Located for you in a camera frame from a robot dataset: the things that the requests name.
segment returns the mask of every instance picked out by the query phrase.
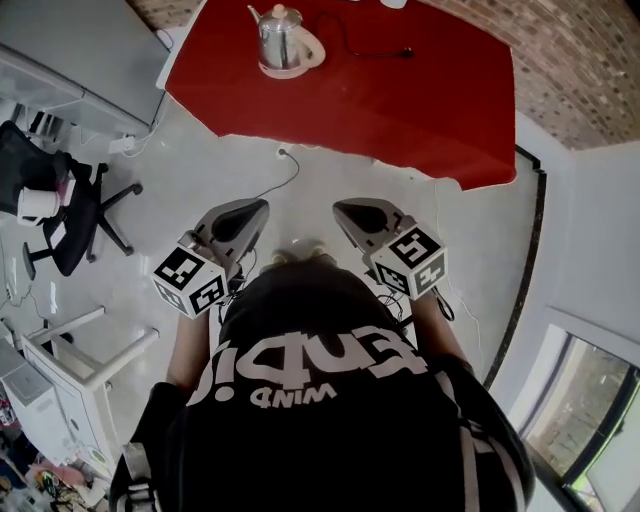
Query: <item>black office chair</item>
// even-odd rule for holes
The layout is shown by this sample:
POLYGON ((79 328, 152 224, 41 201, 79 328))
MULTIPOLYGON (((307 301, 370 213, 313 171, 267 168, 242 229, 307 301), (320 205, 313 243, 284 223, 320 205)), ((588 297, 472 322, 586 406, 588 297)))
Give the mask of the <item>black office chair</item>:
POLYGON ((70 154, 57 151, 49 154, 36 147, 11 121, 0 126, 0 211, 18 213, 18 197, 24 188, 56 190, 56 185, 69 174, 76 180, 69 206, 61 207, 55 217, 41 222, 48 248, 30 252, 25 243, 22 248, 29 278, 36 275, 35 262, 53 258, 60 273, 69 276, 86 253, 90 263, 95 261, 93 240, 100 226, 115 244, 129 256, 133 247, 126 245, 104 217, 105 212, 130 193, 139 195, 142 185, 135 183, 101 203, 102 175, 109 170, 107 164, 98 165, 95 182, 91 183, 91 166, 74 160, 70 154), (61 223, 66 230, 62 240, 53 247, 51 236, 61 223))

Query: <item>black t-shirt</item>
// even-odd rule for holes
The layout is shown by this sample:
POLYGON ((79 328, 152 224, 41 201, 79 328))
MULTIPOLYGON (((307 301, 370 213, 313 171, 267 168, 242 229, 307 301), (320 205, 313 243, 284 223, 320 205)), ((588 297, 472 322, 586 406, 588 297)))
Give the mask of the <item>black t-shirt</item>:
MULTIPOLYGON (((347 271, 305 262, 255 279, 229 307, 212 364, 198 404, 156 385, 132 438, 164 512, 530 500, 529 458, 470 368, 425 361, 347 271)), ((121 460, 112 509, 127 480, 121 460)))

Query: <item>electric kettle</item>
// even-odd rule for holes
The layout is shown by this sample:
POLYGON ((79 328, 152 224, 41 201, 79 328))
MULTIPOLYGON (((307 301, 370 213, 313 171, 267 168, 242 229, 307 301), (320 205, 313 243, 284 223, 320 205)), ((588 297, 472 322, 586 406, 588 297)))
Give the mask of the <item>electric kettle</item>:
POLYGON ((258 24, 259 63, 272 78, 295 78, 322 64, 324 47, 302 28, 302 16, 295 9, 277 4, 262 16, 247 6, 258 24))

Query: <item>red tablecloth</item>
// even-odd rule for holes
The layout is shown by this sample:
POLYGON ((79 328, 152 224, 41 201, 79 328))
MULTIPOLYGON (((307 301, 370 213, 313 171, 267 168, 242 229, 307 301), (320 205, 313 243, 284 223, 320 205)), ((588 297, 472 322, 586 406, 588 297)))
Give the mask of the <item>red tablecloth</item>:
MULTIPOLYGON (((258 12, 273 0, 251 0, 258 12)), ((509 48, 438 9, 409 0, 289 0, 312 29, 337 14, 361 53, 411 47, 415 57, 349 54, 336 20, 318 20, 327 50, 291 80, 258 69, 256 23, 243 1, 209 0, 185 41, 169 93, 218 135, 326 148, 450 177, 463 189, 515 178, 515 106, 509 48)))

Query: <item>white tiled floor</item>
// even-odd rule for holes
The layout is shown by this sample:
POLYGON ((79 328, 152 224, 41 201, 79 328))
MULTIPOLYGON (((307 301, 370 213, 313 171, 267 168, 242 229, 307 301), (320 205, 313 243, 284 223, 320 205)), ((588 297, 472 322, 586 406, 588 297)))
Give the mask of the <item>white tiled floor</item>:
MULTIPOLYGON (((105 176, 103 198, 134 181, 144 185, 142 195, 128 197, 109 215, 136 248, 136 254, 125 258, 99 231, 96 263, 83 261, 71 277, 63 279, 50 260, 39 262, 33 295, 40 313, 50 317, 54 325, 96 305, 105 305, 108 317, 75 333, 79 347, 98 360, 106 360, 124 347, 145 325, 160 331, 161 339, 112 382, 114 420, 121 440, 126 440, 151 386, 164 377, 178 319, 177 313, 156 295, 147 277, 149 270, 209 208, 255 196, 285 181, 295 167, 290 160, 275 157, 277 142, 217 138, 175 103, 169 105, 164 121, 136 158, 108 155, 108 137, 97 136, 82 146, 79 136, 79 129, 73 129, 68 144, 63 146, 80 161, 94 165, 106 161, 111 166, 105 176), (50 310, 51 283, 56 287, 55 315, 50 310)), ((84 133, 83 140, 89 136, 84 133)), ((266 264, 271 251, 281 244, 295 238, 317 238, 327 244, 342 267, 362 275, 365 267, 361 255, 333 220, 331 206, 339 199, 382 197, 435 227, 434 180, 373 165, 369 158, 324 149, 294 146, 291 153, 302 170, 286 188, 266 196, 271 217, 257 245, 257 268, 266 264)), ((481 377, 502 340, 531 235, 537 177, 520 157, 517 168, 515 183, 490 189, 463 193, 451 180, 438 181, 439 220, 450 250, 451 284, 480 321, 484 364, 476 324, 446 285, 440 289, 457 315, 453 329, 481 377)), ((43 248, 42 234, 39 229, 18 227, 11 219, 4 222, 0 234, 7 270, 11 274, 16 259, 17 289, 24 294, 28 282, 21 245, 28 240, 32 250, 43 248)), ((406 314, 408 305, 403 305, 406 314)), ((22 308, 6 306, 0 316, 8 318, 19 332, 29 333, 41 325, 30 298, 22 308)), ((214 346, 217 333, 216 315, 212 315, 214 346)), ((208 390, 210 378, 203 379, 201 392, 208 390)))

